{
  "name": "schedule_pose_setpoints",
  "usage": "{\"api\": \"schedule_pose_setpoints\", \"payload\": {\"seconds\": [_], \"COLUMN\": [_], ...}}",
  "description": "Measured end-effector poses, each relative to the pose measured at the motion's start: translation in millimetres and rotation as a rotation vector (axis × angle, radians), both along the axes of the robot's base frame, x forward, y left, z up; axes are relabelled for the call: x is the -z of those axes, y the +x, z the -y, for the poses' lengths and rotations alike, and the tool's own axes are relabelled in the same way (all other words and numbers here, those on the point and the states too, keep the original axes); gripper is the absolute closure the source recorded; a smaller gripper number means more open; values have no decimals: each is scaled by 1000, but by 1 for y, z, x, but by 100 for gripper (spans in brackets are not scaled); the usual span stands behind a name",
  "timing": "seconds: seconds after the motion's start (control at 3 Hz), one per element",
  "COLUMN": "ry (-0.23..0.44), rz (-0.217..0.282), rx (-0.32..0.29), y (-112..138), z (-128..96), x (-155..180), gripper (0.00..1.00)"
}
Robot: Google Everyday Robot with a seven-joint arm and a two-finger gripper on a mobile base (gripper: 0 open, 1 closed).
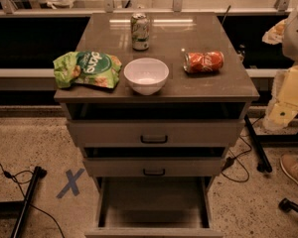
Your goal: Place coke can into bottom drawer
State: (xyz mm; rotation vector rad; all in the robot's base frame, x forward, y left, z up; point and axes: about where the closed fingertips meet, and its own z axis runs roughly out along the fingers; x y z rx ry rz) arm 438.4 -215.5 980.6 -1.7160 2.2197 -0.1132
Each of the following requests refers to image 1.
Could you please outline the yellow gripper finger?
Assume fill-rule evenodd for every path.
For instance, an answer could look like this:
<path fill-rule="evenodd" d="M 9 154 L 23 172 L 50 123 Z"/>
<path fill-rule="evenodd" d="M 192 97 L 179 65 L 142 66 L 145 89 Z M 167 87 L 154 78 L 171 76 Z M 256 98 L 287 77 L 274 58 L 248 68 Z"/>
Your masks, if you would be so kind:
<path fill-rule="evenodd" d="M 279 130 L 287 127 L 298 114 L 298 64 L 276 73 L 271 95 L 263 127 Z"/>

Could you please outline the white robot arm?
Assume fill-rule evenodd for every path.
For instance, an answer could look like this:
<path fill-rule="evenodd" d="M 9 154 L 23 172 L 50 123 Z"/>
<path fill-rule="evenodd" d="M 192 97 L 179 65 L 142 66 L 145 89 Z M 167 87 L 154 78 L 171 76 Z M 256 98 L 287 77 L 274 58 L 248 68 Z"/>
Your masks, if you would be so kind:
<path fill-rule="evenodd" d="M 278 22 L 262 37 L 269 45 L 282 45 L 285 57 L 294 61 L 286 70 L 278 71 L 272 85 L 272 98 L 265 111 L 263 126 L 268 130 L 279 130 L 298 114 L 298 5 L 288 18 Z"/>

